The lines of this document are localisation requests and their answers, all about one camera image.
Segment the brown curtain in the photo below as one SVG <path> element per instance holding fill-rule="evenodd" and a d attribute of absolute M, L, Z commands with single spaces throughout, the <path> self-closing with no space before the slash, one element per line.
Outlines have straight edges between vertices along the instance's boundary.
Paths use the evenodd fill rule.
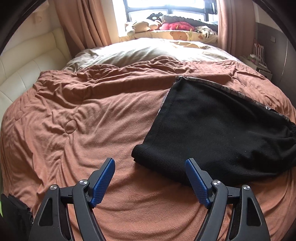
<path fill-rule="evenodd" d="M 255 37 L 253 1 L 217 1 L 218 47 L 234 57 L 252 53 Z"/>
<path fill-rule="evenodd" d="M 54 1 L 71 55 L 111 44 L 101 1 Z"/>

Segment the brown quilted bedspread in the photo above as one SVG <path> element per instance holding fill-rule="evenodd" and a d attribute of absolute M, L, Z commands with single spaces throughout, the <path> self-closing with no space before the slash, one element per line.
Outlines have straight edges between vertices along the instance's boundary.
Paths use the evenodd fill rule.
<path fill-rule="evenodd" d="M 191 187 L 136 164 L 177 76 L 229 86 L 295 121 L 284 93 L 246 65 L 160 56 L 124 67 L 44 71 L 1 123 L 3 191 L 33 214 L 52 184 L 72 186 L 114 158 L 116 171 L 95 210 L 107 240 L 193 240 L 206 215 Z"/>

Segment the right brown curtain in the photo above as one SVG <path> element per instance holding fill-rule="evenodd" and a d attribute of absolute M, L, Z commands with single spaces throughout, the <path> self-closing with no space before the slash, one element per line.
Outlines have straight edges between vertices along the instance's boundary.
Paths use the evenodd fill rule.
<path fill-rule="evenodd" d="M 252 53 L 255 37 L 253 1 L 217 1 L 218 47 L 234 57 Z"/>

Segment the black framed window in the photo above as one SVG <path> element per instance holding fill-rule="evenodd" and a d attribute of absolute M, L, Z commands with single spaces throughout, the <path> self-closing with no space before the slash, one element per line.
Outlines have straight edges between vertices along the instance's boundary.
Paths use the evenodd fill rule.
<path fill-rule="evenodd" d="M 217 1 L 123 1 L 128 21 L 148 18 L 151 14 L 180 14 L 208 21 L 217 15 Z"/>

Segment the cream leather headboard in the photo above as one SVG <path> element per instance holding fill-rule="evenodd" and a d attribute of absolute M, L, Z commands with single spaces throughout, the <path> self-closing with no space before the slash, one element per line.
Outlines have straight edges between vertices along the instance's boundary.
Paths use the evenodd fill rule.
<path fill-rule="evenodd" d="M 46 70 L 61 70 L 71 60 L 62 28 L 28 39 L 1 55 L 1 117 Z"/>

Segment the pile of plush toys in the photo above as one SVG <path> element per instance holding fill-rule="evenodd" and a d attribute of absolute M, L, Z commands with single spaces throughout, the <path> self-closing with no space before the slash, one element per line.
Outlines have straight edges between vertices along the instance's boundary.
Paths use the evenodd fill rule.
<path fill-rule="evenodd" d="M 218 25 L 174 15 L 151 15 L 147 19 L 127 22 L 122 41 L 139 38 L 158 38 L 177 41 L 218 43 Z"/>

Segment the black knit pants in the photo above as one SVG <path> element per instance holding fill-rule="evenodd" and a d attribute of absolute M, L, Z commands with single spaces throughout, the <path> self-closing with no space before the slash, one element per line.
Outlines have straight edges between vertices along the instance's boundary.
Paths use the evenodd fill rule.
<path fill-rule="evenodd" d="M 244 184 L 295 166 L 295 124 L 234 89 L 179 76 L 132 157 L 185 185 L 189 158 L 213 179 Z"/>

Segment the white nightstand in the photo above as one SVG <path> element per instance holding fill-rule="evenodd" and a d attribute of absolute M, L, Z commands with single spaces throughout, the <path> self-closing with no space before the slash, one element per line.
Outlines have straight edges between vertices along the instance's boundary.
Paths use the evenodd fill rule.
<path fill-rule="evenodd" d="M 268 80 L 272 79 L 273 74 L 265 62 L 264 47 L 258 42 L 254 42 L 251 54 L 248 56 L 240 56 L 239 60 L 263 75 Z"/>

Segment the left brown curtain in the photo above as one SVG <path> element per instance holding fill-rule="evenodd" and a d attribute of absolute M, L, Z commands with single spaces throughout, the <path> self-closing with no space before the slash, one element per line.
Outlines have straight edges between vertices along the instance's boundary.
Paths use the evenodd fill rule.
<path fill-rule="evenodd" d="M 71 55 L 111 44 L 101 1 L 54 1 Z"/>

